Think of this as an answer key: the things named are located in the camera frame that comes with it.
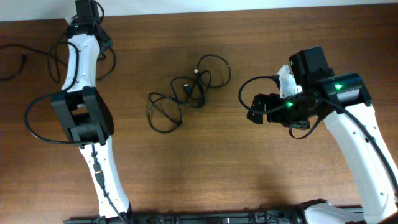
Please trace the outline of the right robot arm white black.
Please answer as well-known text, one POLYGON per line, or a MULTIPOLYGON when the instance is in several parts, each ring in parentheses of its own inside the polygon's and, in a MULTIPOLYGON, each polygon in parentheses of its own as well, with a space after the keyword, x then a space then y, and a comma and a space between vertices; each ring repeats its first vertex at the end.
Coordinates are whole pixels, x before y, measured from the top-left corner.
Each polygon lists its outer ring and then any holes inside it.
POLYGON ((357 73, 335 75, 323 49, 293 54, 272 76, 279 92, 258 94, 247 107, 256 124, 279 123, 310 135, 324 123, 337 142, 361 197, 361 209, 318 199, 285 215, 294 223, 393 223, 397 220, 397 166, 376 121, 371 95, 357 73))

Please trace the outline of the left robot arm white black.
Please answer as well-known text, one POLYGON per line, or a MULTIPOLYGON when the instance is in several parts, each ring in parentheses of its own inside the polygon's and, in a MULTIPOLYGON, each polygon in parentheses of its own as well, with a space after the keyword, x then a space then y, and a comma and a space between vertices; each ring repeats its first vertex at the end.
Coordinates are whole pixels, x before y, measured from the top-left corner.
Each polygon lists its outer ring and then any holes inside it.
POLYGON ((96 1, 76 1, 75 6, 77 17, 66 31, 67 77, 51 104, 67 139, 84 157, 98 197, 99 215, 82 223, 130 223, 129 199, 113 157, 113 118, 96 89, 98 57, 113 42, 100 26, 96 1))

